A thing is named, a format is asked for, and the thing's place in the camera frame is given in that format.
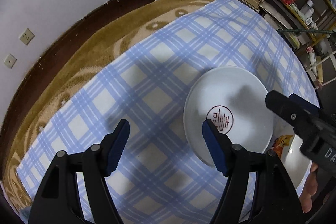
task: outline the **checkered tablecloth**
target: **checkered tablecloth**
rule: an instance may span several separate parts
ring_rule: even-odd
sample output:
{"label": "checkered tablecloth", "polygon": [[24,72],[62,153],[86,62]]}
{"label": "checkered tablecloth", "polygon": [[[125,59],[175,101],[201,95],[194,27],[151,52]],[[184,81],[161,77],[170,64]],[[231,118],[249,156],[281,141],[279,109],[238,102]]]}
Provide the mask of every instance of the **checkered tablecloth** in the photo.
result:
{"label": "checkered tablecloth", "polygon": [[[268,91],[296,93],[318,105],[308,76],[280,35],[240,2],[215,0],[125,52],[52,117],[17,168],[28,194],[34,197],[57,151],[84,151],[124,118],[130,138],[117,170],[106,179],[124,222],[209,223],[226,178],[194,155],[182,116],[195,81],[224,65],[251,71]],[[78,176],[83,212],[91,219]],[[254,181],[252,174],[243,215]]]}

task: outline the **blue gripper pad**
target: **blue gripper pad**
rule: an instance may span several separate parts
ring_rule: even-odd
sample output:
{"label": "blue gripper pad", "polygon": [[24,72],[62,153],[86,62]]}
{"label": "blue gripper pad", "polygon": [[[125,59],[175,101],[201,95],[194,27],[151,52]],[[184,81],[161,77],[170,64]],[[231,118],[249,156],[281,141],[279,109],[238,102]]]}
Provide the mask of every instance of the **blue gripper pad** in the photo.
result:
{"label": "blue gripper pad", "polygon": [[128,137],[130,132],[129,122],[127,120],[121,120],[117,127],[115,128],[112,134],[118,134],[117,138],[115,139],[110,152],[107,158],[107,166],[106,166],[106,176],[108,177],[113,171],[117,169],[120,157],[124,151],[125,145],[127,143]]}
{"label": "blue gripper pad", "polygon": [[225,162],[225,154],[206,120],[202,124],[202,134],[216,169],[219,172],[226,174],[227,166]]}

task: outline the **plate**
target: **plate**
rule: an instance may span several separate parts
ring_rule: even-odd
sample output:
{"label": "plate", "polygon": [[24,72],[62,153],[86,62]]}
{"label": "plate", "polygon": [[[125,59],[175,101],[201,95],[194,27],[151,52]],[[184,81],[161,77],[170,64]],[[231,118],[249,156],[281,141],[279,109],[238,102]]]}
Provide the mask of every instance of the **plate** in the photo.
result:
{"label": "plate", "polygon": [[274,120],[265,105],[266,94],[261,81],[242,68],[218,67],[202,75],[192,86],[183,113],[185,135],[196,156],[215,167],[202,136],[205,119],[211,119],[232,143],[263,153],[271,140]]}

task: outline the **wall switch plate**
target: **wall switch plate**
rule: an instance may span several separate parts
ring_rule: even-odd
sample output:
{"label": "wall switch plate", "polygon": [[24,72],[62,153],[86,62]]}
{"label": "wall switch plate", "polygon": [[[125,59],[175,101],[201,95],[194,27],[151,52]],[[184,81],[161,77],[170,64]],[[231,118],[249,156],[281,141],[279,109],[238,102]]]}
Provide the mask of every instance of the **wall switch plate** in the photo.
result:
{"label": "wall switch plate", "polygon": [[28,45],[28,43],[34,38],[34,34],[28,28],[25,30],[23,34],[20,35],[19,39],[23,42],[23,44]]}
{"label": "wall switch plate", "polygon": [[3,61],[3,63],[8,67],[8,68],[12,68],[16,62],[16,58],[14,56],[12,56],[11,54],[8,54],[5,58],[5,60]]}

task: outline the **tablecloth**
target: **tablecloth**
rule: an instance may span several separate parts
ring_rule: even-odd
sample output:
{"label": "tablecloth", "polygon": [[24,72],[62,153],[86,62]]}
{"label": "tablecloth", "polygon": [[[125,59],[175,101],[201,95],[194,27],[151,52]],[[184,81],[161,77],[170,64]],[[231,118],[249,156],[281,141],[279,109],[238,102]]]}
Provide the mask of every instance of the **tablecloth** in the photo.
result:
{"label": "tablecloth", "polygon": [[[251,71],[267,90],[296,93],[318,105],[305,70],[280,35],[242,3],[215,0],[126,51],[52,117],[17,168],[28,194],[36,194],[58,150],[84,151],[125,118],[130,138],[117,170],[106,179],[124,222],[209,223],[226,178],[193,154],[182,116],[194,82],[223,65]],[[254,181],[251,174],[242,215],[251,206]]]}

